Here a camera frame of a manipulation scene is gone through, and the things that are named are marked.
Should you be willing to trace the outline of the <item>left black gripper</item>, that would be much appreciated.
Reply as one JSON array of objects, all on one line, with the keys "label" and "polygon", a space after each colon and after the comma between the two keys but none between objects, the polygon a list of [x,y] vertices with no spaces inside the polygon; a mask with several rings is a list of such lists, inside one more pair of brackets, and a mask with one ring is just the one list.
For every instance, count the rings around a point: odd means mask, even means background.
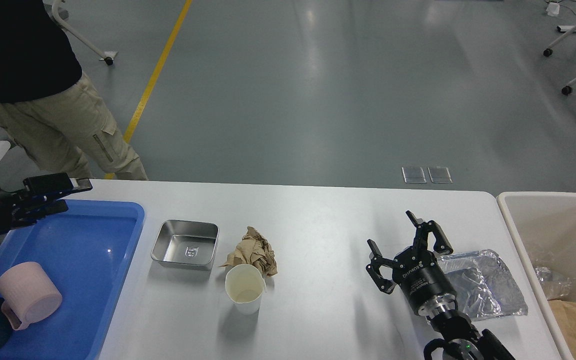
[{"label": "left black gripper", "polygon": [[28,177],[23,180],[23,185],[25,187],[16,191],[5,191],[0,188],[0,235],[5,235],[10,230],[30,227],[47,216],[69,210],[63,199],[20,207],[26,196],[26,190],[37,197],[63,197],[93,189],[89,178],[71,178],[67,173]]}]

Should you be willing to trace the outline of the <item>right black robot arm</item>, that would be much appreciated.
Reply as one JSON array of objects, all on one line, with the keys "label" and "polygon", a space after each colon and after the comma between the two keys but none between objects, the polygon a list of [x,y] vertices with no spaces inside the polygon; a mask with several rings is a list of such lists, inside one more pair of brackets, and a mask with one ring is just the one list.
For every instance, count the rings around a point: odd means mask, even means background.
[{"label": "right black robot arm", "polygon": [[470,317],[458,309],[457,290],[436,258],[453,252],[441,226],[416,217],[410,210],[406,215],[415,229],[412,245],[388,259],[369,239],[366,271],[380,292],[391,294],[400,287],[412,312],[425,317],[441,335],[423,347],[423,357],[430,360],[434,351],[441,349],[445,360],[512,360],[514,356],[498,337],[488,329],[478,331]]}]

